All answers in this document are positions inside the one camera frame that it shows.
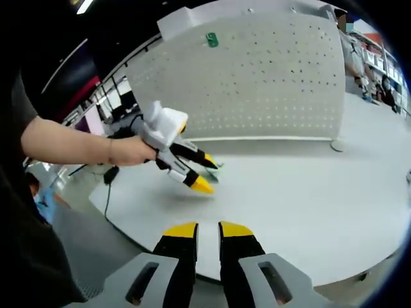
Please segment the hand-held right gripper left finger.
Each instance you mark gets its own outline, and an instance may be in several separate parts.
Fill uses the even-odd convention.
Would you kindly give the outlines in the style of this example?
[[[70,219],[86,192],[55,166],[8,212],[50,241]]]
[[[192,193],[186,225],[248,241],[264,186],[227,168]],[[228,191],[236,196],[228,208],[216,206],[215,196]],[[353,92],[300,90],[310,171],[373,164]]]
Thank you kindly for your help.
[[[165,231],[151,253],[140,253],[106,278],[103,290],[74,307],[189,307],[195,285],[198,223]]]

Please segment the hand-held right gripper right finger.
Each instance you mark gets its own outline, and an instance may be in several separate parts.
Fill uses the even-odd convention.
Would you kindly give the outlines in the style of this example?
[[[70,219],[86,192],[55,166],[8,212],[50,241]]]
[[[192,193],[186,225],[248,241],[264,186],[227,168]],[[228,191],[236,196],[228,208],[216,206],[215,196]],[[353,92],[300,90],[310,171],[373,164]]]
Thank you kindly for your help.
[[[265,253],[251,229],[221,221],[220,278],[229,307],[338,307],[311,278],[276,253]]]

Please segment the person's left hand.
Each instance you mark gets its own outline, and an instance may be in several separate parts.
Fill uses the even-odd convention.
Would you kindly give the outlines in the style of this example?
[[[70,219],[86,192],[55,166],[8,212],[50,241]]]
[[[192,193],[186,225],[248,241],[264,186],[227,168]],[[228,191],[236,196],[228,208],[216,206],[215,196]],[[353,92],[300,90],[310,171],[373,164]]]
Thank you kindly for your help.
[[[109,162],[117,166],[136,166],[155,160],[157,152],[138,136],[112,139]]]

